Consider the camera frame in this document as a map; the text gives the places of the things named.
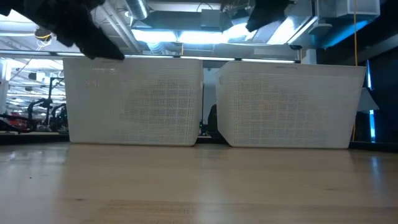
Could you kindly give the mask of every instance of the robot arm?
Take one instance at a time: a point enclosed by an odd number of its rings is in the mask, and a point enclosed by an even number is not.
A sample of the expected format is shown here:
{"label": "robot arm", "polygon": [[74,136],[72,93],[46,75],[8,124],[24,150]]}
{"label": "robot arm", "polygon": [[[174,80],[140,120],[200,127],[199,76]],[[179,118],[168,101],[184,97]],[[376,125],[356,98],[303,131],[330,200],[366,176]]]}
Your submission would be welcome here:
{"label": "robot arm", "polygon": [[256,0],[246,28],[249,32],[260,29],[261,27],[275,21],[283,21],[285,9],[293,0]]}
{"label": "robot arm", "polygon": [[62,104],[59,105],[59,106],[54,106],[53,109],[52,109],[52,111],[51,111],[52,117],[55,118],[55,114],[57,113],[57,110],[58,110],[59,108],[61,108],[61,107],[66,106],[66,105],[67,105],[66,103],[62,103]]}
{"label": "robot arm", "polygon": [[94,25],[90,11],[105,0],[1,0],[0,14],[8,16],[11,9],[57,35],[67,47],[76,44],[88,58],[123,60],[119,50],[101,28]]}
{"label": "robot arm", "polygon": [[39,103],[41,103],[39,106],[44,107],[44,108],[47,108],[47,107],[50,107],[50,106],[51,106],[50,104],[52,103],[52,100],[42,98],[42,99],[39,99],[39,100],[37,100],[37,101],[35,101],[35,102],[32,102],[32,103],[27,107],[27,114],[28,114],[28,118],[29,118],[29,119],[33,119],[33,107],[34,107],[35,105],[39,104]]}

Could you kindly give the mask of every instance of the wood grain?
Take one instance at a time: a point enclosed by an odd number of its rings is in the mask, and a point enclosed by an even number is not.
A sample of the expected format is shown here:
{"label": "wood grain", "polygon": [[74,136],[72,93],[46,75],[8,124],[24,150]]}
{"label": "wood grain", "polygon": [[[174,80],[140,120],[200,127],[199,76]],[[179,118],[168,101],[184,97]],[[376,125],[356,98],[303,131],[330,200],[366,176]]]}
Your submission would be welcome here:
{"label": "wood grain", "polygon": [[398,155],[0,147],[0,223],[398,223]]}

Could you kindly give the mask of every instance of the blue light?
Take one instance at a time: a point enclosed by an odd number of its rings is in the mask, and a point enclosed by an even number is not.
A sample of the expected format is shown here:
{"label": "blue light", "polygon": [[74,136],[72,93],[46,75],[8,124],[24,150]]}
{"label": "blue light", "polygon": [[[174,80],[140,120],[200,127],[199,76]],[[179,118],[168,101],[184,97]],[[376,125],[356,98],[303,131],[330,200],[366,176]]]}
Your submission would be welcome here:
{"label": "blue light", "polygon": [[[362,29],[364,26],[366,26],[369,22],[368,21],[361,21],[356,24],[356,30]],[[347,26],[344,30],[341,32],[331,36],[328,41],[325,42],[325,47],[332,47],[338,43],[340,43],[342,40],[345,40],[347,37],[351,36],[354,34],[354,24],[351,24]]]}
{"label": "blue light", "polygon": [[[369,60],[367,61],[367,65],[368,65],[368,74],[366,74],[366,75],[368,78],[368,88],[371,90],[372,89],[372,79],[371,79],[371,66],[370,66]],[[374,111],[373,110],[369,111],[369,121],[370,121],[370,129],[371,129],[371,142],[375,143],[376,142],[376,129],[375,129],[375,125],[374,125]]]}

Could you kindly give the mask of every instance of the white plastic basket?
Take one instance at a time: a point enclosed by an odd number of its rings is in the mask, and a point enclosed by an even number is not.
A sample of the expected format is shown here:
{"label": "white plastic basket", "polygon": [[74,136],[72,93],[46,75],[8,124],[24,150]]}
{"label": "white plastic basket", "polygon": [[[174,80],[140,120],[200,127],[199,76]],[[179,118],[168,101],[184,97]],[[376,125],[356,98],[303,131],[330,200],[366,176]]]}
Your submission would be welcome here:
{"label": "white plastic basket", "polygon": [[192,146],[203,85],[200,60],[64,62],[71,142]]}
{"label": "white plastic basket", "polygon": [[366,68],[228,62],[218,129],[234,147],[347,148]]}

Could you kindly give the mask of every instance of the fluorescent light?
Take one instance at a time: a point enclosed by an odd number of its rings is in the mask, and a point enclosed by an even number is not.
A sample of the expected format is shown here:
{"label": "fluorescent light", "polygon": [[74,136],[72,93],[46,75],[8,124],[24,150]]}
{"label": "fluorescent light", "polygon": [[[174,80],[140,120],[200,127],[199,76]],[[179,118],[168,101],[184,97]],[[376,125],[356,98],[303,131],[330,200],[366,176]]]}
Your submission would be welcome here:
{"label": "fluorescent light", "polygon": [[195,56],[181,56],[185,59],[199,59],[199,60],[217,60],[217,61],[232,61],[234,58],[219,58],[219,57],[195,57]]}
{"label": "fluorescent light", "polygon": [[278,27],[267,44],[285,44],[294,35],[294,22],[291,18],[286,20]]}
{"label": "fluorescent light", "polygon": [[0,32],[0,37],[29,37],[34,35],[33,32]]}
{"label": "fluorescent light", "polygon": [[256,30],[253,32],[249,32],[246,29],[247,23],[241,23],[235,26],[232,26],[228,30],[224,31],[223,36],[225,37],[226,40],[229,39],[235,39],[239,37],[246,36],[245,40],[249,40],[254,37],[254,34],[256,34]]}
{"label": "fluorescent light", "polygon": [[295,40],[297,40],[298,37],[300,37],[308,28],[310,28],[310,26],[312,26],[312,24],[314,24],[314,22],[316,22],[318,20],[318,16],[315,16],[314,18],[311,19],[310,22],[307,23],[307,25],[305,25],[302,29],[300,29],[287,43],[291,44],[293,43]]}
{"label": "fluorescent light", "polygon": [[9,22],[33,23],[30,19],[26,18],[25,16],[19,14],[17,11],[14,10],[11,10],[8,16],[0,15],[0,19],[2,21],[9,21]]}
{"label": "fluorescent light", "polygon": [[53,103],[66,103],[65,100],[53,100],[52,102]]}
{"label": "fluorescent light", "polygon": [[10,104],[12,104],[12,105],[16,105],[16,106],[19,106],[19,103],[17,103],[17,102],[13,102],[13,101],[10,101]]}
{"label": "fluorescent light", "polygon": [[69,53],[69,52],[60,52],[60,53],[57,53],[57,55],[61,56],[61,57],[84,57],[85,56],[82,53]]}
{"label": "fluorescent light", "polygon": [[[11,68],[22,68],[25,66],[25,63],[19,62],[14,59],[7,59],[7,64],[9,64]],[[48,59],[32,59],[25,68],[27,69],[51,68],[51,69],[62,70],[63,65],[59,62],[54,62],[53,60],[48,60]]]}
{"label": "fluorescent light", "polygon": [[24,100],[21,100],[21,99],[19,99],[19,98],[10,99],[10,100],[15,101],[15,102],[18,102],[18,103],[23,103],[23,102],[24,102]]}
{"label": "fluorescent light", "polygon": [[154,30],[131,30],[135,38],[140,41],[156,42],[176,42],[177,37],[173,31],[154,31]]}
{"label": "fluorescent light", "polygon": [[371,78],[371,66],[370,66],[370,61],[369,61],[369,60],[366,61],[366,64],[367,64],[367,66],[368,66],[368,74],[367,74],[367,76],[368,76],[368,88],[369,88],[370,90],[372,90],[372,78]]}
{"label": "fluorescent light", "polygon": [[228,39],[220,32],[183,31],[179,41],[184,44],[220,44]]}
{"label": "fluorescent light", "polygon": [[38,51],[30,51],[30,50],[0,50],[0,54],[2,55],[32,55],[32,56],[51,56],[50,52],[38,52]]}
{"label": "fluorescent light", "polygon": [[[8,93],[7,96],[26,96],[26,97],[39,97],[47,98],[48,95],[42,94],[24,94],[24,93]],[[65,98],[65,95],[51,95],[51,98]]]}
{"label": "fluorescent light", "polygon": [[242,59],[243,62],[267,62],[267,63],[295,63],[293,60],[271,60],[271,59]]}
{"label": "fluorescent light", "polygon": [[169,55],[125,55],[126,58],[173,58]]}

